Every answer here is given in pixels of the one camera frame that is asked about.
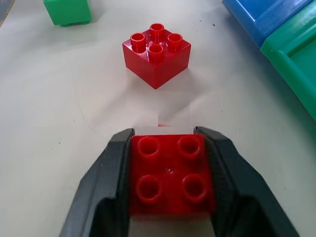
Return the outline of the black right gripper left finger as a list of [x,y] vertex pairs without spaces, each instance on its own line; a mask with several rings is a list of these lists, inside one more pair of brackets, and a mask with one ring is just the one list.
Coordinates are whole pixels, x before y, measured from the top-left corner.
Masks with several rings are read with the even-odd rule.
[[132,128],[114,134],[82,177],[60,236],[128,236],[129,148],[133,135]]

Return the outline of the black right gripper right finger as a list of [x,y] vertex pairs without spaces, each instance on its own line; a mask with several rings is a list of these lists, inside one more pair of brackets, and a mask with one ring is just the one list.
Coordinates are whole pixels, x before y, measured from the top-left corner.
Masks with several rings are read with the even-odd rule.
[[197,126],[205,137],[216,210],[211,215],[217,237],[297,237],[269,186],[222,133]]

